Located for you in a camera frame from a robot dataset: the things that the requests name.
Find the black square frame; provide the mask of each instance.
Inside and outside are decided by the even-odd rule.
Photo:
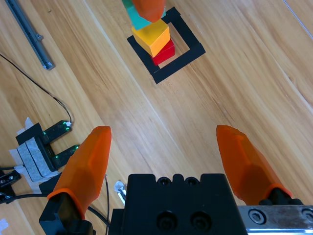
[[[180,13],[176,10],[175,7],[171,8],[166,12],[166,15],[162,20],[169,24],[172,23],[174,28],[180,34],[182,39],[185,41],[189,50],[160,69],[159,66],[154,65],[149,53],[147,53],[135,40],[134,36],[131,36],[127,39],[129,44],[132,46],[134,51],[137,53],[143,64],[146,66],[149,73],[152,75],[154,81],[158,84],[161,81],[165,80],[170,75],[174,74],[178,70],[182,69],[195,59],[199,58],[205,54],[205,50],[202,44],[198,41],[196,36],[192,33],[188,25],[180,16]]]

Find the metal rod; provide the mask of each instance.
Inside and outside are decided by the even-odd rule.
[[[41,40],[43,36],[36,33],[27,16],[24,14],[17,0],[5,0],[10,8],[16,21],[19,23],[25,37],[28,39],[30,45],[33,47],[38,59],[46,70],[51,70],[55,67]]]

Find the wood grain surface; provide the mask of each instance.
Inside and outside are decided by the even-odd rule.
[[[306,32],[313,40],[313,2],[310,0],[284,0],[285,4],[291,9],[299,23],[305,28]]]
[[[288,2],[296,10],[309,1]],[[246,133],[295,197],[313,203],[313,41],[284,1],[168,0],[167,8],[177,8],[206,54],[158,85],[126,40],[131,22],[120,0],[20,4],[56,68],[43,69],[4,1],[0,52],[74,115],[73,131],[53,144],[55,152],[81,143],[98,125],[111,126],[111,209],[123,207],[114,183],[132,173],[223,173],[218,124]],[[301,15],[309,21],[309,13]],[[173,40],[184,53],[175,32]],[[48,128],[67,115],[3,59],[0,73],[0,166],[12,166],[8,150],[17,147],[16,132],[27,117]],[[14,190],[31,192],[24,179]],[[45,204],[41,198],[1,205],[0,219],[9,223],[2,234],[43,234],[38,220]],[[107,215],[105,184],[93,206]],[[89,212],[87,219],[97,233],[105,231]]]

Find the black plastic bracket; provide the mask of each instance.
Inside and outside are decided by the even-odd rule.
[[[7,174],[4,174],[4,172],[0,170],[0,201],[15,197],[15,193],[11,185],[20,178],[21,175],[16,170]]]
[[[180,174],[156,181],[151,174],[128,177],[124,209],[114,209],[109,235],[247,235],[227,179]]]
[[[189,50],[186,53],[163,68],[160,69],[159,66],[154,65],[150,55],[136,42],[134,36],[127,39],[157,84],[205,54],[202,44],[192,33],[175,7],[168,10],[162,20],[167,24],[172,23],[189,47]]]
[[[74,154],[79,145],[74,145],[56,155],[53,152],[50,143],[56,141],[71,130],[72,127],[68,126],[67,121],[65,120],[59,121],[45,131],[43,131],[40,124],[37,123],[16,136],[16,140],[18,141],[18,144],[21,145],[31,138],[35,138],[36,144],[50,171],[55,171],[68,162],[69,158]]]

